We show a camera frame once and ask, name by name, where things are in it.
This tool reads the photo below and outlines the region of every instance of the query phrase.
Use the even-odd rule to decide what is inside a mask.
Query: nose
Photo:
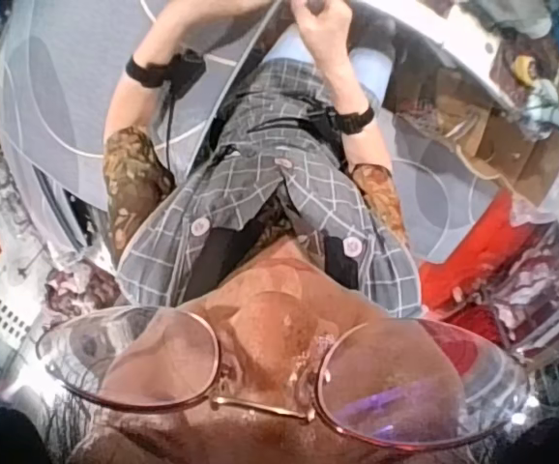
[[[253,373],[246,373],[264,392],[285,392],[299,366],[308,361],[319,327],[318,317],[293,296],[278,292],[251,298],[230,319],[236,341]]]

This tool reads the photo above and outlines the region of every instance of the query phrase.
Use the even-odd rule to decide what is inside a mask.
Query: light
[[[45,360],[25,364],[19,371],[17,379],[1,391],[4,401],[11,401],[22,387],[28,387],[39,395],[51,407],[54,400],[65,392],[63,383],[52,378],[45,371]]]
[[[539,408],[540,407],[540,400],[535,397],[534,395],[529,395],[529,397],[527,398],[527,406],[529,408]]]
[[[522,413],[515,413],[512,415],[512,423],[514,425],[524,425],[527,422],[527,415]]]

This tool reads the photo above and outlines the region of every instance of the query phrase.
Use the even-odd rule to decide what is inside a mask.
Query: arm
[[[326,0],[324,10],[314,15],[308,0],[292,0],[292,10],[301,37],[331,90],[339,114],[366,112],[368,98],[348,57],[347,38],[352,11],[344,0]],[[407,243],[392,162],[376,121],[361,133],[342,136],[348,172],[370,208],[404,244]]]
[[[133,60],[142,68],[166,65],[193,26],[241,15],[270,1],[172,0],[133,54]],[[123,74],[107,112],[103,176],[116,261],[142,222],[175,189],[174,176],[162,166],[147,136],[158,98],[159,89],[146,89]]]

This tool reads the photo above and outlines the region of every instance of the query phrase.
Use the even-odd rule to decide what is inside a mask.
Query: black wristband
[[[163,83],[169,79],[170,64],[167,65],[148,65],[147,68],[142,68],[130,58],[125,73],[139,82],[142,87],[146,89],[158,89],[162,87]]]
[[[351,114],[338,114],[337,111],[331,109],[329,118],[332,125],[340,132],[346,135],[354,135],[364,130],[364,127],[371,123],[376,114],[370,106],[364,114],[351,113]]]

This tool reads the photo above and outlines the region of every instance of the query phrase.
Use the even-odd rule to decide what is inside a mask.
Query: light blue jeans
[[[281,58],[314,64],[314,59],[301,40],[296,24],[291,25],[281,35],[262,62],[266,63]],[[377,49],[357,45],[350,52],[350,62],[359,82],[372,92],[379,107],[385,100],[389,79],[394,68],[394,59],[395,51],[391,42],[383,43]]]

